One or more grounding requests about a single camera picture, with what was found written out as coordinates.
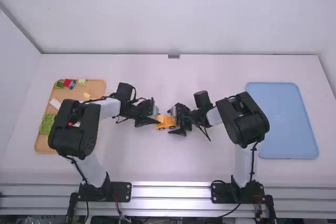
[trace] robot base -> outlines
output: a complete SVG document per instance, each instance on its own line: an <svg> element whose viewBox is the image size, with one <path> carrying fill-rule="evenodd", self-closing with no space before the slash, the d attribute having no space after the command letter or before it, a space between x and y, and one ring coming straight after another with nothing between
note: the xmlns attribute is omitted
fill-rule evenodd
<svg viewBox="0 0 336 224"><path fill-rule="evenodd" d="M130 182L111 182L108 173L102 187L80 184L78 201L130 202L132 184Z"/></svg>
<svg viewBox="0 0 336 224"><path fill-rule="evenodd" d="M212 182L211 201L214 204L246 203L256 204L265 201L264 186L252 180L240 188L231 176L231 183Z"/></svg>

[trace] light blue tray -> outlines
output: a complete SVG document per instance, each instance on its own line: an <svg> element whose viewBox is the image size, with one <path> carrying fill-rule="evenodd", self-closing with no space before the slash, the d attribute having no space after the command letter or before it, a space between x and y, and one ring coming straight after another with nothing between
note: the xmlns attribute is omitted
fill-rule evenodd
<svg viewBox="0 0 336 224"><path fill-rule="evenodd" d="M246 91L269 120L260 144L262 158L306 158L319 155L300 90L288 82L250 82Z"/></svg>

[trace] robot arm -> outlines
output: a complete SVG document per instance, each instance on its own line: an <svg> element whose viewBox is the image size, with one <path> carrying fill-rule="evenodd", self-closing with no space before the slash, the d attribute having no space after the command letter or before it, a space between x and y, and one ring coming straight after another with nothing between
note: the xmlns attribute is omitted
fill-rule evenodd
<svg viewBox="0 0 336 224"><path fill-rule="evenodd" d="M51 128L48 145L70 160L82 176L79 194L89 201L106 200L111 196L109 174L93 153L97 141L99 121L122 116L134 119L135 127L159 123L159 110L153 98L136 98L132 85L120 82L116 93L108 97L80 103L65 99Z"/></svg>
<svg viewBox="0 0 336 224"><path fill-rule="evenodd" d="M169 133L186 136L186 131L192 130L192 124L199 129L206 129L223 123L228 136L236 145L233 179L240 188L245 187L255 178L254 152L256 143L263 141L269 131L267 117L248 92L221 99L215 106L210 102L207 91L195 93L194 98L196 110L191 111L180 103L169 110L180 127Z"/></svg>

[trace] yellow object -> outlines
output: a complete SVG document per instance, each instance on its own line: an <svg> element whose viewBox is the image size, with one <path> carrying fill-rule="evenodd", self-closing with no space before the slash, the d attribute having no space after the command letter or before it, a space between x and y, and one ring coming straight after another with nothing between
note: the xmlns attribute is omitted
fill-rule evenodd
<svg viewBox="0 0 336 224"><path fill-rule="evenodd" d="M86 92L83 94L83 96L87 100L89 100L91 98L91 96L88 93L86 93Z"/></svg>
<svg viewBox="0 0 336 224"><path fill-rule="evenodd" d="M171 115L166 115L166 116L158 115L156 117L156 120L161 122L161 123L156 125L156 128L159 131L162 131L166 128L174 129L176 127L176 120Z"/></svg>

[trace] yellow toy car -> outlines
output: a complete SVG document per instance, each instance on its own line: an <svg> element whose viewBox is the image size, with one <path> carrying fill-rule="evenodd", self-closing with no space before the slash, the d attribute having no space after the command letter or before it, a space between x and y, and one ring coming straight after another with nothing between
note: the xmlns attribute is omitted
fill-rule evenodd
<svg viewBox="0 0 336 224"><path fill-rule="evenodd" d="M160 124L156 125L156 128L159 131L162 131L162 130L164 130L166 128L170 128L170 129L176 128L176 120L171 115L166 115L166 116L158 115L156 117L156 120L158 120L159 122L161 122Z"/></svg>

